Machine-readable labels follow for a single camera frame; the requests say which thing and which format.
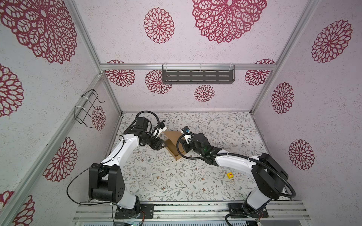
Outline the brown cardboard box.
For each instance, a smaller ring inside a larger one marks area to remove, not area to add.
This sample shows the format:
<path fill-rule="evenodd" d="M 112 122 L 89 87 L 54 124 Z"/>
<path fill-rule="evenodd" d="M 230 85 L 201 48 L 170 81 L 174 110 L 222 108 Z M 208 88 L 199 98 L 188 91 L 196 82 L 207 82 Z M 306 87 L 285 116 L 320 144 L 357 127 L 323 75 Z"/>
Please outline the brown cardboard box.
<path fill-rule="evenodd" d="M 163 132 L 164 136 L 166 137 L 165 144 L 166 149 L 169 151 L 170 155 L 176 160 L 180 160 L 182 157 L 180 156 L 179 152 L 177 151 L 177 140 L 182 135 L 180 131 L 165 131 Z"/>

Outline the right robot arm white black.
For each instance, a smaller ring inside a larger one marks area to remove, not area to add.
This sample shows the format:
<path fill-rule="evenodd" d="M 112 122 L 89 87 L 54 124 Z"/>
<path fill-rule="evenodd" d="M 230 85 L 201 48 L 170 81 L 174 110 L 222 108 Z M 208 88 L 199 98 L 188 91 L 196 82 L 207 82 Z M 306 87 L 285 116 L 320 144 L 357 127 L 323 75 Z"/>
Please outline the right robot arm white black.
<path fill-rule="evenodd" d="M 288 175 L 269 154 L 247 157 L 230 153 L 210 145 L 202 133 L 182 134 L 177 140 L 176 148 L 180 156 L 185 159 L 202 160 L 208 165 L 228 167 L 252 176 L 256 188 L 244 201 L 245 212 L 262 209 L 271 200 L 288 196 L 283 193 L 284 187 L 288 184 Z"/>

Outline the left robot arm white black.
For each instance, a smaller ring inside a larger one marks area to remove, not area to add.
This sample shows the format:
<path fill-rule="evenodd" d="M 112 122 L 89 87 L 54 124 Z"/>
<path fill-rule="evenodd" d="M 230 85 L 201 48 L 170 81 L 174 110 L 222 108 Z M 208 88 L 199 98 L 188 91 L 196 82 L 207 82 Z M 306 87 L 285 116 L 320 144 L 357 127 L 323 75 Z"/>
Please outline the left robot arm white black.
<path fill-rule="evenodd" d="M 135 118 L 123 132 L 120 144 L 101 163 L 94 163 L 89 169 L 88 195 L 90 199 L 111 202 L 126 210 L 139 211 L 139 198 L 125 190 L 122 168 L 132 152 L 139 146 L 150 146 L 153 150 L 163 148 L 160 138 L 167 130 L 165 121 L 159 121 L 149 130 L 150 121 L 144 117 Z"/>

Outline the small yellow cube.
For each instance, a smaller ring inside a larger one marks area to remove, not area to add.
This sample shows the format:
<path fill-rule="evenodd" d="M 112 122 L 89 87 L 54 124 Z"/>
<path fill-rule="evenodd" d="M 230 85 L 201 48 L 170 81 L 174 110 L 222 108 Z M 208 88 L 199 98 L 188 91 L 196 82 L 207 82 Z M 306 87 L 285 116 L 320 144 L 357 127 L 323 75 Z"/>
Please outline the small yellow cube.
<path fill-rule="evenodd" d="M 232 179 L 232 178 L 234 177 L 234 175 L 233 175 L 232 172 L 230 172 L 230 173 L 227 174 L 227 177 L 228 177 L 229 179 Z"/>

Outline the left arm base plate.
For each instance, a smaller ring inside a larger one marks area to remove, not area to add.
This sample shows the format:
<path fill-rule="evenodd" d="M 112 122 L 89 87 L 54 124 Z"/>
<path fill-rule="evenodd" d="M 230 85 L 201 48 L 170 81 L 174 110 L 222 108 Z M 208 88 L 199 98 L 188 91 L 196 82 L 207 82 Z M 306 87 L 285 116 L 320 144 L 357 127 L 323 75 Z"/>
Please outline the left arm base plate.
<path fill-rule="evenodd" d="M 152 203 L 136 204 L 133 209 L 117 207 L 115 219 L 153 219 L 154 207 Z"/>

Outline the dark metal wall shelf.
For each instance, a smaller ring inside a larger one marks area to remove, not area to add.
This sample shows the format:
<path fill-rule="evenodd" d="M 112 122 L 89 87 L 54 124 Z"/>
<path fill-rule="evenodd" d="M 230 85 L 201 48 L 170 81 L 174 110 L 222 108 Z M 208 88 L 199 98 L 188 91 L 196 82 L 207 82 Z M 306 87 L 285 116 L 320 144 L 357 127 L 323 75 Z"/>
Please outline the dark metal wall shelf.
<path fill-rule="evenodd" d="M 234 65 L 229 69 L 169 69 L 162 65 L 162 82 L 169 85 L 229 85 L 235 81 Z"/>

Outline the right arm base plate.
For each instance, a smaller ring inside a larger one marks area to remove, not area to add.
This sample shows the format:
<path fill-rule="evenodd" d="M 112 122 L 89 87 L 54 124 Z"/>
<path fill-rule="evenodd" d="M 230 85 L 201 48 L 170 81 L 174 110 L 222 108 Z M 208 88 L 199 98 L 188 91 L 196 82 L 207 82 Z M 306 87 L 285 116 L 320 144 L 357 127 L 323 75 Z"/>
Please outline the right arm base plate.
<path fill-rule="evenodd" d="M 244 204 L 243 202 L 229 203 L 229 213 L 231 218 L 268 218 L 269 214 L 265 206 L 258 209 Z"/>

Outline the aluminium front rail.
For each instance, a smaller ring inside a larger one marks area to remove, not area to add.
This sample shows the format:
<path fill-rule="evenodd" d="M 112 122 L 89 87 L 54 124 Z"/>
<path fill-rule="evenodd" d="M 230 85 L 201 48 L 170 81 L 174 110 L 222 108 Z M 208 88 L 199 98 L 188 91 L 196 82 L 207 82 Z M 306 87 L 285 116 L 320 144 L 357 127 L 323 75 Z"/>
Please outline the aluminium front rail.
<path fill-rule="evenodd" d="M 125 216 L 124 210 L 118 210 L 109 204 L 79 206 L 72 222 L 117 222 L 142 221 L 224 221 L 229 213 L 236 212 L 241 205 L 238 201 L 214 202 L 142 202 L 143 211 L 136 217 Z M 271 201 L 262 213 L 245 220 L 300 220 L 308 221 L 310 216 L 302 201 Z"/>

